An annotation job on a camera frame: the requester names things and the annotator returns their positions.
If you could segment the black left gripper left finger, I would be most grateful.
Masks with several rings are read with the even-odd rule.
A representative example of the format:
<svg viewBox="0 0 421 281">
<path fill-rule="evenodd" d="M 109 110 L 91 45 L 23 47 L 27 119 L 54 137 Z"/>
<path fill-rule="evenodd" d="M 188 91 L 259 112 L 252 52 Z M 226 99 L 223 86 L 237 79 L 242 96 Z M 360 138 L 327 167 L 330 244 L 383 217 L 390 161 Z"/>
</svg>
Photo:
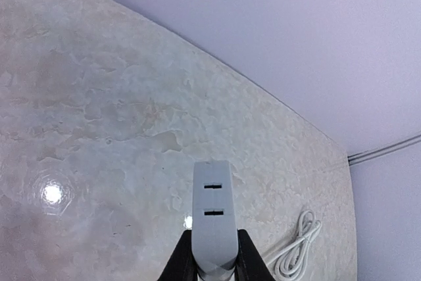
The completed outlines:
<svg viewBox="0 0 421 281">
<path fill-rule="evenodd" d="M 158 281 L 198 281 L 198 270 L 191 250 L 191 230 L 184 230 Z"/>
</svg>

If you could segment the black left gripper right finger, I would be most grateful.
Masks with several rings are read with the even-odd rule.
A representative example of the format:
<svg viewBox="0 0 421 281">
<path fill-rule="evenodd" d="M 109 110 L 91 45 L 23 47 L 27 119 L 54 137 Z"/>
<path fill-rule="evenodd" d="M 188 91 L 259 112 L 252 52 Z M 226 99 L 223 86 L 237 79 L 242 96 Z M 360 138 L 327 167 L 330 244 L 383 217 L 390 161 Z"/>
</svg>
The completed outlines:
<svg viewBox="0 0 421 281">
<path fill-rule="evenodd" d="M 271 281 L 272 275 L 244 229 L 237 231 L 238 254 L 235 260 L 235 280 Z"/>
</svg>

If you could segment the white plug adapter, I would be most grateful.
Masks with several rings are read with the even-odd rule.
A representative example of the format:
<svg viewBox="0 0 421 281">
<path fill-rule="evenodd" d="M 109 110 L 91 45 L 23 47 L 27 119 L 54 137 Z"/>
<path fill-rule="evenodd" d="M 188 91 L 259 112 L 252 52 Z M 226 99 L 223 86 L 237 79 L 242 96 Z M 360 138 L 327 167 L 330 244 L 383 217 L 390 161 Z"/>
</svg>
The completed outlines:
<svg viewBox="0 0 421 281">
<path fill-rule="evenodd" d="M 191 250 L 202 280 L 230 280 L 238 254 L 237 226 L 228 161 L 193 167 Z"/>
</svg>

